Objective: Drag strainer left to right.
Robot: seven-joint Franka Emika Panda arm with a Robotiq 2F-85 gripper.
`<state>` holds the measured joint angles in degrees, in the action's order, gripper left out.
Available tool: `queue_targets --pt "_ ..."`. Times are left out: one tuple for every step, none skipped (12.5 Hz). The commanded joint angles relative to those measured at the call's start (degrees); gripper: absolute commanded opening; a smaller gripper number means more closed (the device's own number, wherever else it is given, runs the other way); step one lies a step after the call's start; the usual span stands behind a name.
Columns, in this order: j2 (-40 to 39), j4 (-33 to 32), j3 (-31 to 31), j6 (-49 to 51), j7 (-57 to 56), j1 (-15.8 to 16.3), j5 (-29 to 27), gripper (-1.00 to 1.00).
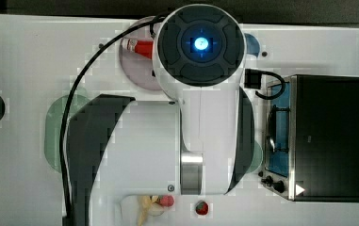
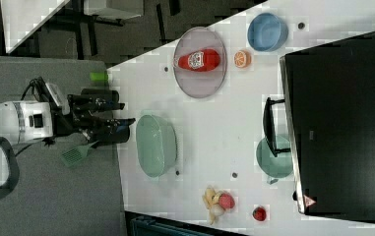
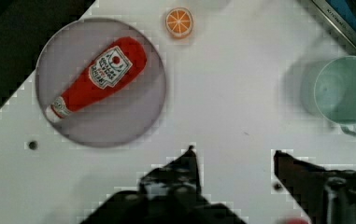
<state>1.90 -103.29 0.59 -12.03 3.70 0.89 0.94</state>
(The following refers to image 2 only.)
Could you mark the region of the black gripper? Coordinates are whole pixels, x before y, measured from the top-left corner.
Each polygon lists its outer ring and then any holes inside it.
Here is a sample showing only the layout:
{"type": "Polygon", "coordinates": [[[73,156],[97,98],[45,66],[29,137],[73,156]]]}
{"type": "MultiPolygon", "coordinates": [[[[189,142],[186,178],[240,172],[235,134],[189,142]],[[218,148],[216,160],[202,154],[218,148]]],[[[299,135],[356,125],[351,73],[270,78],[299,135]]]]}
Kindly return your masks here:
{"type": "Polygon", "coordinates": [[[54,137],[67,137],[88,131],[91,141],[127,142],[130,138],[130,126],[136,121],[135,118],[101,119],[95,126],[92,112],[123,110],[125,104],[88,94],[68,94],[65,107],[68,108],[67,112],[63,112],[59,106],[52,110],[54,137]]]}

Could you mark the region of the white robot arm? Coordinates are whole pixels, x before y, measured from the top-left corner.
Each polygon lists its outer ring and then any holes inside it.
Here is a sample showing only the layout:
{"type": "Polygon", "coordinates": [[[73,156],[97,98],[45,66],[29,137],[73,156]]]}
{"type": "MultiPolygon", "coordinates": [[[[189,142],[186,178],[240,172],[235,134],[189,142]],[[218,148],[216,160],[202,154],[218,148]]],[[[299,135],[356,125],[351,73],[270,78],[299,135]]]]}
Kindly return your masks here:
{"type": "Polygon", "coordinates": [[[57,137],[81,132],[90,142],[125,143],[135,120],[103,119],[97,112],[121,110],[124,105],[116,95],[70,94],[63,101],[52,96],[41,101],[0,103],[0,153],[8,165],[7,179],[0,185],[0,200],[17,186],[20,169],[13,146],[51,142],[57,137]]]}

